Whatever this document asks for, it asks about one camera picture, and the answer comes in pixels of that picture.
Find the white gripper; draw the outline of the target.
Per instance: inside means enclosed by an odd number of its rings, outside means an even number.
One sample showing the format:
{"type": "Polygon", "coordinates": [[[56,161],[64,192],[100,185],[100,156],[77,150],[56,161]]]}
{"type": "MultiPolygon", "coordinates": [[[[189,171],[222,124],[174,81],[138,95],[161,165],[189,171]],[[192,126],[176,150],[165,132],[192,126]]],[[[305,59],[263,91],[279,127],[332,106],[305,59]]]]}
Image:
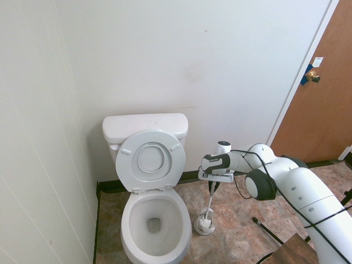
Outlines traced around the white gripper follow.
{"type": "Polygon", "coordinates": [[[227,173],[227,174],[207,174],[204,172],[202,169],[199,170],[198,172],[198,179],[199,180],[206,180],[208,182],[208,190],[209,193],[212,193],[212,187],[214,182],[216,182],[215,187],[214,187],[214,193],[218,189],[220,182],[224,183],[232,183],[234,181],[234,175],[232,173],[227,173]]]}

